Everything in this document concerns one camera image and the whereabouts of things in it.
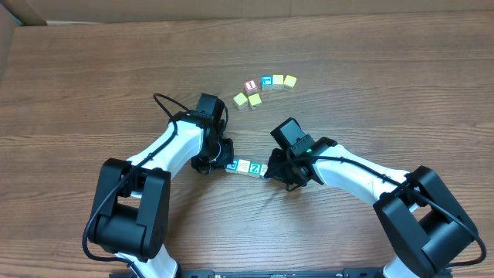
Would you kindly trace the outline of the blue letter P block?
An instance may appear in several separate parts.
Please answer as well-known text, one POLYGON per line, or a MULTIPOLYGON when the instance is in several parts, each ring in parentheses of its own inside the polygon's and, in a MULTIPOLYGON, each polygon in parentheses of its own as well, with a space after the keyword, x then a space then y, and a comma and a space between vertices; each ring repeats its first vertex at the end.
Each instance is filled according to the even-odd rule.
POLYGON ((225 170, 227 172, 236 173, 238 171, 238 166, 239 166, 239 160, 234 159, 231 164, 227 164, 225 166, 225 170))

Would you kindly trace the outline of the white natural wood block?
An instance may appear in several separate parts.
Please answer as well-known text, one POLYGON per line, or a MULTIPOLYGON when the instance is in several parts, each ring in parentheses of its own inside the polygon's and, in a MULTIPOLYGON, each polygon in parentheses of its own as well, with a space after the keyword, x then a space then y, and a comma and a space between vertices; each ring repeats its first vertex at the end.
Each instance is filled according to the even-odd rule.
POLYGON ((237 172, 241 175, 248 175, 250 169, 250 161, 238 159, 237 172))

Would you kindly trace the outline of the red letter Q block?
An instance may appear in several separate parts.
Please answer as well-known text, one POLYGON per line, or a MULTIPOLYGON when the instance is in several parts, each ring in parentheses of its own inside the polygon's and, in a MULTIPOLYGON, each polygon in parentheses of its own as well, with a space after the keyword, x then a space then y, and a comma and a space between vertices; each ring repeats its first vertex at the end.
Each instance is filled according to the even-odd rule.
POLYGON ((264 178, 267 170, 268 170, 268 165, 267 164, 262 164, 261 165, 260 172, 259 172, 259 177, 260 178, 264 178))

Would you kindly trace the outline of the green letter Z block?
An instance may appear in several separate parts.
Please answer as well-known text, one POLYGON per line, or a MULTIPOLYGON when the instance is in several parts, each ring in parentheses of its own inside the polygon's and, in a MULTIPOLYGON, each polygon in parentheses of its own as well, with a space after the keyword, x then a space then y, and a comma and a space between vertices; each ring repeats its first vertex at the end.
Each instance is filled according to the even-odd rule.
POLYGON ((248 175, 259 178, 261 170, 262 170, 262 164, 251 161, 249 165, 248 175))

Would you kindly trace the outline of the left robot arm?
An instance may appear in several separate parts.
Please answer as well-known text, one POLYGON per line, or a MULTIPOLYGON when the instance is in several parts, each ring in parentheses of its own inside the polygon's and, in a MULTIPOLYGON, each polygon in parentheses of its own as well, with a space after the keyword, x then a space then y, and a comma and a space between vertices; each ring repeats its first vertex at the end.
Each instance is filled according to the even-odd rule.
POLYGON ((227 123, 225 103, 203 93, 195 109, 182 107, 170 115, 166 131, 144 151, 127 160, 106 160, 83 231, 86 256, 125 263, 132 277, 181 276, 164 245, 171 180, 188 162, 202 174, 232 164, 227 123))

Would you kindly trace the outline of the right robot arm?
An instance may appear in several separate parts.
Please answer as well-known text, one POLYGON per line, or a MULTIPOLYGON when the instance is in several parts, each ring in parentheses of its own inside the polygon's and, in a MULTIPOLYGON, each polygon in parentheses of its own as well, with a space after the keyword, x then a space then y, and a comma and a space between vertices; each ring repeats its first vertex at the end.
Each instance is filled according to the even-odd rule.
POLYGON ((289 118, 272 130, 278 144, 266 178, 292 192, 309 181, 350 193, 375 211, 395 257, 381 268, 348 270, 345 277, 450 277, 455 257, 479 242, 474 222, 439 175, 375 164, 327 137, 315 141, 289 118))

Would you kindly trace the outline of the yellow block left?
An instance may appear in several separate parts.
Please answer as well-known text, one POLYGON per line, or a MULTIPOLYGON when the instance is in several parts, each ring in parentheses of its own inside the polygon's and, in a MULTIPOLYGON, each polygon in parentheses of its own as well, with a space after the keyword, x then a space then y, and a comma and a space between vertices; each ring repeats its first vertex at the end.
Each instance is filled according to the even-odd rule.
POLYGON ((237 95, 235 95, 233 101, 234 105, 239 110, 242 110, 249 105, 249 99, 244 93, 238 93, 237 95))

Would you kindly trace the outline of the yellow block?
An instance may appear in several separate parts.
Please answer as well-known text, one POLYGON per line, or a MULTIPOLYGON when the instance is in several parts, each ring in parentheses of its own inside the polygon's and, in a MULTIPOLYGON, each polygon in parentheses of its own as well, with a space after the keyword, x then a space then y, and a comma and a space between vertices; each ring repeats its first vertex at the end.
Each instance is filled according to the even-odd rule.
POLYGON ((244 93, 238 93, 237 95, 235 95, 233 101, 234 105, 239 110, 242 110, 249 105, 249 99, 244 93))
POLYGON ((283 90, 283 86, 284 86, 284 75, 274 74, 272 76, 272 89, 283 90))
POLYGON ((262 98, 258 93, 254 93, 248 96, 249 106, 252 110, 257 109, 262 105, 262 98))
POLYGON ((289 92, 294 91, 294 87, 296 85, 297 78, 291 75, 286 75, 283 82, 283 89, 289 92))

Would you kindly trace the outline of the yellow block centre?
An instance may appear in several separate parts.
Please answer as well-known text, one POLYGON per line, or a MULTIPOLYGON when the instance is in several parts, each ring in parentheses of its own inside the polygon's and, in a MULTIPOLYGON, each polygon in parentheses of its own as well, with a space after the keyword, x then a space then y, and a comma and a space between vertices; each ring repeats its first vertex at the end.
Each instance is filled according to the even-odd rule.
POLYGON ((254 93, 248 96, 249 106, 252 110, 257 109, 262 105, 262 98, 258 93, 254 93))

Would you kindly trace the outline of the red letter I block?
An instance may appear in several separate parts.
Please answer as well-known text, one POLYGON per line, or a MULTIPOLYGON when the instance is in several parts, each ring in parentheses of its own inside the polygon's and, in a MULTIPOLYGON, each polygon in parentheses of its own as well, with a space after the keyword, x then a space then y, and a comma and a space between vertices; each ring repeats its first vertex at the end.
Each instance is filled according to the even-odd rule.
POLYGON ((244 82, 244 89, 248 96, 259 92, 259 87, 255 80, 248 80, 244 82))

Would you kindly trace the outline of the blue picture block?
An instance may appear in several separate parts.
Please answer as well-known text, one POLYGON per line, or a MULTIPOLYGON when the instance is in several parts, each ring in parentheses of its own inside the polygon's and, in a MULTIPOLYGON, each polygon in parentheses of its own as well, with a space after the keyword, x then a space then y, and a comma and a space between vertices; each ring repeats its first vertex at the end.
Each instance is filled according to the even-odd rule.
POLYGON ((273 76, 272 75, 265 75, 265 76, 261 77, 262 91, 272 90, 272 85, 273 85, 273 76))

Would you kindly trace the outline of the yellow block far right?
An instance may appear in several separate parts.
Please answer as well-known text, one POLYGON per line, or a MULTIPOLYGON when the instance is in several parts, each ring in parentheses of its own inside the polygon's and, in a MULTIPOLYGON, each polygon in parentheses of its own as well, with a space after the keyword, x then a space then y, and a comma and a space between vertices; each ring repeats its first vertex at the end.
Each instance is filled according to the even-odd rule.
POLYGON ((297 78, 291 75, 286 75, 283 82, 283 89, 289 92, 294 91, 294 87, 296 85, 297 78))

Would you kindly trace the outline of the yellow block middle top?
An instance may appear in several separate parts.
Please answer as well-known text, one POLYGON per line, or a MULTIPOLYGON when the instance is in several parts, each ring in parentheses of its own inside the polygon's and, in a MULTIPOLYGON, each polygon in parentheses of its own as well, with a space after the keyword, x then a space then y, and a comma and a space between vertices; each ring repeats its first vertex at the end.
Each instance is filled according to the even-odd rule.
POLYGON ((272 89, 283 90, 283 86, 284 86, 284 75, 274 74, 272 76, 272 89))

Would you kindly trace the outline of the cardboard box corner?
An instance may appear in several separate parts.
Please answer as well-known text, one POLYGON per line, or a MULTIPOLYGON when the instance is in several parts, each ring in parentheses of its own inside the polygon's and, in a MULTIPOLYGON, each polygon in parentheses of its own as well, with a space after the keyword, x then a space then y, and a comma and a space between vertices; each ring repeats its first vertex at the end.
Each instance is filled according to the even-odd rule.
POLYGON ((1 0, 1 78, 5 73, 15 29, 21 26, 46 25, 25 0, 1 0))

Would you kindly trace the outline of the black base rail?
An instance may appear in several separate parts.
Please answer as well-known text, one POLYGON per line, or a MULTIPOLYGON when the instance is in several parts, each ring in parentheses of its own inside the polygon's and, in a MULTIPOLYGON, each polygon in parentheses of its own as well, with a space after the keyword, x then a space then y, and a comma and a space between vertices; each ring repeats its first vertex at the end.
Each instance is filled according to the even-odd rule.
POLYGON ((346 268, 341 271, 296 272, 214 272, 213 270, 179 270, 180 278, 383 278, 377 267, 346 268))

